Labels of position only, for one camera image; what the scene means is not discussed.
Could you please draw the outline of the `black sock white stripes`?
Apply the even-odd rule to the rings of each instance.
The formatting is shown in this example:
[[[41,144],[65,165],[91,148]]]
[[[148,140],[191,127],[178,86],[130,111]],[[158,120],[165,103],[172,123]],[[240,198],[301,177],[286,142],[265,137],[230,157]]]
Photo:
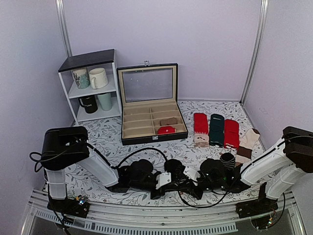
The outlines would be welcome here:
[[[171,173],[171,180],[173,184],[180,184],[186,178],[184,175],[185,166],[177,159],[169,159],[164,163],[164,170]]]

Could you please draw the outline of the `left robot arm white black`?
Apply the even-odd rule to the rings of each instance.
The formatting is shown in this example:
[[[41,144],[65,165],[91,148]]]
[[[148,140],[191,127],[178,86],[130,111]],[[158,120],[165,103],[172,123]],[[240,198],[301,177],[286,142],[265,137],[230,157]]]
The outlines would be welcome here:
[[[46,171],[49,196],[61,212],[69,212],[73,203],[67,198],[65,169],[78,164],[96,177],[109,191],[124,193],[130,187],[165,191],[170,172],[152,173],[153,165],[143,159],[130,166],[112,166],[88,141],[83,126],[54,128],[46,131],[40,163]]]

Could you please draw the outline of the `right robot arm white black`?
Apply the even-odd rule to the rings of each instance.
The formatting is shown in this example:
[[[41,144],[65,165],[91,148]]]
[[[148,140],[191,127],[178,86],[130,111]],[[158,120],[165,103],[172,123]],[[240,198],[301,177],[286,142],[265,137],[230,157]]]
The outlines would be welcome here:
[[[194,184],[201,192],[221,188],[227,193],[240,193],[264,176],[279,170],[277,178],[260,187],[253,202],[256,213],[264,213],[298,178],[313,171],[313,134],[288,126],[283,136],[259,157],[252,159],[252,149],[260,133],[250,128],[240,139],[237,154],[224,153],[220,159],[206,159]]]

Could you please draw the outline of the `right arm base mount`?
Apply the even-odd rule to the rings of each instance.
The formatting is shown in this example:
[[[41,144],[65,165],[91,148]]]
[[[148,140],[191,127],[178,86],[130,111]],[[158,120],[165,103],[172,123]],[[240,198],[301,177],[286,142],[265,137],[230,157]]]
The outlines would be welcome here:
[[[273,227],[281,218],[276,210],[278,209],[277,200],[268,198],[255,199],[236,204],[236,213],[239,218],[253,217],[267,213],[265,217],[251,219],[251,224],[256,230],[267,230]]]

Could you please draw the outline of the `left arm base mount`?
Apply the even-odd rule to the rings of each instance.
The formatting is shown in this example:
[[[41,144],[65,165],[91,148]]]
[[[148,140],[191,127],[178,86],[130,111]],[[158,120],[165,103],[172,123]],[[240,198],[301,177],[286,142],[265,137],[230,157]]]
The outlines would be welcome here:
[[[48,199],[47,208],[59,212],[61,215],[86,218],[89,213],[90,203],[81,195],[72,199],[67,197],[65,199],[52,199],[49,195]]]

